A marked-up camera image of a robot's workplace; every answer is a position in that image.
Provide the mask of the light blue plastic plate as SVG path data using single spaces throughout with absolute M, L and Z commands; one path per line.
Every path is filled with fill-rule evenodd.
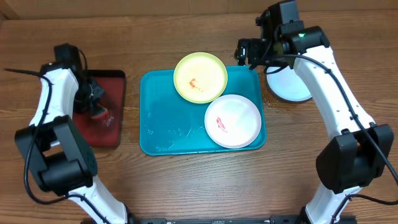
M 289 66 L 285 68 L 267 67 L 264 72 L 267 86 L 281 100 L 301 103 L 312 99 L 307 86 Z

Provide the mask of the yellow-green plastic plate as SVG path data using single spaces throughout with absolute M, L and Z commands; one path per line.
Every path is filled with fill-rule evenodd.
M 191 103 L 214 101 L 224 92 L 227 83 L 228 73 L 224 63 L 206 52 L 185 56 L 174 70 L 176 91 Z

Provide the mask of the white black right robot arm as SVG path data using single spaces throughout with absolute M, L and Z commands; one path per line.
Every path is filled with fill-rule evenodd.
M 278 78 L 302 84 L 314 100 L 327 129 L 329 143 L 316 159 L 320 185 L 297 216 L 273 216 L 271 223 L 355 223 L 342 211 L 384 169 L 394 140 L 390 126 L 378 125 L 365 112 L 343 78 L 330 41 L 318 26 L 306 27 L 295 1 L 269 6 L 256 19 L 258 39 L 240 39 L 234 53 L 239 65 L 262 65 L 275 95 Z

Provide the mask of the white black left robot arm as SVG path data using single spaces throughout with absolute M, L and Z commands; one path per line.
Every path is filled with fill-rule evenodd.
M 92 223 L 134 223 L 127 206 L 100 181 L 94 147 L 119 146 L 126 93 L 120 70 L 90 70 L 82 50 L 54 47 L 55 60 L 41 66 L 40 99 L 28 127 L 15 134 L 24 158 L 24 186 L 29 179 L 55 201 L 71 200 Z

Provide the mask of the black red-lined sponge tray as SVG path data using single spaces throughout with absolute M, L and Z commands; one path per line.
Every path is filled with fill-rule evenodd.
M 122 70 L 89 70 L 105 90 L 99 104 L 109 115 L 105 119 L 91 119 L 91 112 L 73 113 L 73 122 L 91 147 L 116 148 L 119 146 L 123 122 L 123 110 L 126 92 L 126 76 Z

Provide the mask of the teal plastic serving tray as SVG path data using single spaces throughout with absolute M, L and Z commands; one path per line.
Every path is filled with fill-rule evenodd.
M 227 66 L 224 95 L 236 94 L 251 100 L 262 123 L 257 138 L 241 149 L 215 143 L 205 130 L 205 112 L 210 103 L 183 99 L 174 86 L 174 70 L 154 70 L 141 78 L 139 144 L 150 156 L 215 153 L 259 149 L 267 139 L 259 75 L 248 66 Z

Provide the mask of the pink white plastic plate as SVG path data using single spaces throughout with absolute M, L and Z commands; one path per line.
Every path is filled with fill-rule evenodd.
M 241 95 L 224 95 L 205 112 L 205 129 L 211 140 L 228 149 L 252 143 L 261 131 L 262 118 L 257 106 Z

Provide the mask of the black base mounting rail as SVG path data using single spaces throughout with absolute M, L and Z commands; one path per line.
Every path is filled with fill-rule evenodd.
M 293 215 L 273 216 L 270 218 L 234 218 L 234 219 L 191 219 L 166 220 L 164 218 L 138 219 L 140 224 L 293 224 L 297 219 Z

